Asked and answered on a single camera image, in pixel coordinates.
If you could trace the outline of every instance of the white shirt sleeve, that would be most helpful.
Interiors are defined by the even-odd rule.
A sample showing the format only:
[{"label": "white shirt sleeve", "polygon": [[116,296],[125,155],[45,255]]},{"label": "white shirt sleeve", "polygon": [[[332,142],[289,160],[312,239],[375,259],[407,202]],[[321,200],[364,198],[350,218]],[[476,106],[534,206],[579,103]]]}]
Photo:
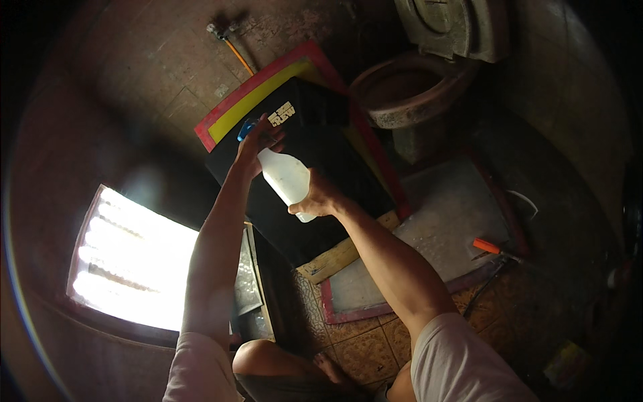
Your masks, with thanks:
[{"label": "white shirt sleeve", "polygon": [[239,398],[226,351],[208,336],[179,335],[163,402],[237,402]]},{"label": "white shirt sleeve", "polygon": [[417,402],[538,400],[457,313],[426,324],[415,344],[411,381]]}]

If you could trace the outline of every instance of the toilet seat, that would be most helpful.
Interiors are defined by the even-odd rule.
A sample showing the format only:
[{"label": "toilet seat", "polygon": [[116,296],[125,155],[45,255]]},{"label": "toilet seat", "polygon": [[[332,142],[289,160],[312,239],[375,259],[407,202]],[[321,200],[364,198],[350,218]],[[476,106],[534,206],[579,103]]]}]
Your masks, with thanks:
[{"label": "toilet seat", "polygon": [[403,53],[360,74],[350,91],[374,127],[410,127],[444,113],[469,87],[479,63]]}]

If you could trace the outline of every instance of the knee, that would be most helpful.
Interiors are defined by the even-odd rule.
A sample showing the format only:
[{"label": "knee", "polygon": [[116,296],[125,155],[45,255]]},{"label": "knee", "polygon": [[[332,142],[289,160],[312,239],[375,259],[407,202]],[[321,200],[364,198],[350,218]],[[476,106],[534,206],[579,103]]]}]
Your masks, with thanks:
[{"label": "knee", "polygon": [[232,371],[237,374],[254,374],[259,367],[263,367],[270,360],[274,342],[265,339],[252,340],[239,347],[235,358],[232,360]]}]

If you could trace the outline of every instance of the window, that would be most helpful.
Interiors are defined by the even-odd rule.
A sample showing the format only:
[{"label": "window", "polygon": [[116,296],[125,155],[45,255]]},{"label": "window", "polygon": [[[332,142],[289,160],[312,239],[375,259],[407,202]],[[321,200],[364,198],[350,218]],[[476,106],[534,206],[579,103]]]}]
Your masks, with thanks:
[{"label": "window", "polygon": [[[124,320],[178,331],[197,235],[101,185],[77,239],[67,295]],[[235,286],[240,314],[262,305],[247,236]]]}]

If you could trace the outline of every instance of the wooden plank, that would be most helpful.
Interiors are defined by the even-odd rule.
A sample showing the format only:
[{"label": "wooden plank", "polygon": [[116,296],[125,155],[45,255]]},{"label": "wooden plank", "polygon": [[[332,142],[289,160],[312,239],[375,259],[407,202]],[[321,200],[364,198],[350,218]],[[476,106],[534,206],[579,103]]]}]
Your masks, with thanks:
[{"label": "wooden plank", "polygon": [[[395,211],[387,212],[377,218],[377,222],[391,231],[400,224]],[[318,284],[341,271],[358,258],[359,253],[349,237],[330,250],[319,254],[311,262],[297,267],[297,271],[313,284]]]}]

